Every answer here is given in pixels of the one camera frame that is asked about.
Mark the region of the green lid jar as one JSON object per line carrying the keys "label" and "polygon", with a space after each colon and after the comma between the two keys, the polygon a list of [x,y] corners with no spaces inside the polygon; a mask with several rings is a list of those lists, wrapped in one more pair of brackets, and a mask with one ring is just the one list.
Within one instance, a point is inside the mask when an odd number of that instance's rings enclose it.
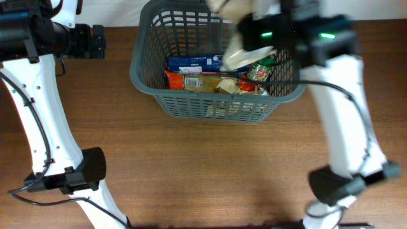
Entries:
{"label": "green lid jar", "polygon": [[275,59],[272,56],[265,57],[252,63],[247,72],[247,78],[251,81],[266,81],[274,63]]}

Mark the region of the cream paper bag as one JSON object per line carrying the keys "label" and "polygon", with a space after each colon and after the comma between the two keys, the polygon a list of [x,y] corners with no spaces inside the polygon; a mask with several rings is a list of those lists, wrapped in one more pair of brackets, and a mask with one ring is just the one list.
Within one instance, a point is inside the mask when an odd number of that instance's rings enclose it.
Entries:
{"label": "cream paper bag", "polygon": [[[231,21],[235,25],[246,16],[251,19],[262,19],[280,13],[280,1],[276,0],[206,0],[205,3],[212,13],[217,14],[224,20]],[[245,51],[243,35],[237,31],[230,39],[223,55],[223,69],[227,71],[235,70],[275,53],[276,50],[273,46]]]}

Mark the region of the grey plastic basket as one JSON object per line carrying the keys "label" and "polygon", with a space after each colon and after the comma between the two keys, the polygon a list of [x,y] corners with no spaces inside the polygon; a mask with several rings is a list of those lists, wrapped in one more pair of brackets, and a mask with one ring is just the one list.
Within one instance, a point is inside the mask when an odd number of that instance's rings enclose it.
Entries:
{"label": "grey plastic basket", "polygon": [[203,75],[221,73],[233,33],[232,24],[203,1],[149,1],[141,11],[130,79],[174,117],[261,122],[280,104],[297,99],[305,87],[293,84],[298,65],[287,51],[278,50],[267,79],[272,85],[241,81],[236,84],[239,92],[232,94],[221,93],[217,83],[206,89]]}

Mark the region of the blue foil box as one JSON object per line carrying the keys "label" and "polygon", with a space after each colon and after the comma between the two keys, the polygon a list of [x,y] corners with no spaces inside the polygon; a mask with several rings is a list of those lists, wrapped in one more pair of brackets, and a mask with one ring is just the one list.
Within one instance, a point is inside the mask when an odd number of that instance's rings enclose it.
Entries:
{"label": "blue foil box", "polygon": [[227,70],[223,65],[222,55],[192,55],[192,56],[169,56],[166,70],[181,73],[242,73],[250,69],[250,65],[238,69]]}

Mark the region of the orange pasta packet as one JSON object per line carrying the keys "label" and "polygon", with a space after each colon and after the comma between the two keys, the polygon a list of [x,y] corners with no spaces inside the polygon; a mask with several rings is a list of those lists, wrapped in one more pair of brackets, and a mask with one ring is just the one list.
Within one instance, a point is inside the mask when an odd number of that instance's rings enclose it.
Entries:
{"label": "orange pasta packet", "polygon": [[232,73],[200,73],[200,74],[181,74],[171,71],[165,71],[168,79],[168,89],[187,90],[197,92],[215,93],[214,89],[225,78],[245,81],[244,74]]}

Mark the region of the brown white rice bag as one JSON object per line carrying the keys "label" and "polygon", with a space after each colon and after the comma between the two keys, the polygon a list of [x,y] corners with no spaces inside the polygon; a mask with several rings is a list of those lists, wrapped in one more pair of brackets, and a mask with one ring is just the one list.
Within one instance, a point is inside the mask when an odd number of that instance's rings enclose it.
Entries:
{"label": "brown white rice bag", "polygon": [[[246,81],[225,78],[220,81],[220,83],[214,89],[215,93],[218,94],[228,94],[228,95],[259,95],[259,96],[269,96],[269,92],[261,85],[255,85],[248,83]],[[234,120],[238,118],[239,114],[249,116],[249,113],[254,108],[252,102],[226,102],[226,101],[217,101],[210,102],[207,106],[205,112],[206,118],[214,119],[224,119]]]}

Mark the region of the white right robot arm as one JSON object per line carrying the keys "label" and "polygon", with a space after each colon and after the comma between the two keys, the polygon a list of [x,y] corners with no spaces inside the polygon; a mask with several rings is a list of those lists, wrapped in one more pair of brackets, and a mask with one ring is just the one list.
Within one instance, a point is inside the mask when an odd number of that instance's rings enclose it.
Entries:
{"label": "white right robot arm", "polygon": [[324,124],[329,163],[309,173],[315,198],[298,227],[338,228],[368,186],[401,175],[373,130],[357,33],[343,15],[323,17],[318,1],[255,1],[238,30],[245,50],[285,48],[299,63],[299,84],[311,91]]}

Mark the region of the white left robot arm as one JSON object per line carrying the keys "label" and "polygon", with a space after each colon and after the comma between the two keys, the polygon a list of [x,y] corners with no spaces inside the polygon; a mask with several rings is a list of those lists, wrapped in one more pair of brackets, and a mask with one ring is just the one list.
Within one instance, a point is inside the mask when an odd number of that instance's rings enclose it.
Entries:
{"label": "white left robot arm", "polygon": [[58,189],[67,202],[79,203],[95,228],[130,228],[107,187],[103,150],[77,145],[57,88],[57,62],[105,57],[103,26],[76,22],[82,5],[1,2],[1,80],[16,105],[32,155],[32,172],[10,195],[21,199],[24,191]]}

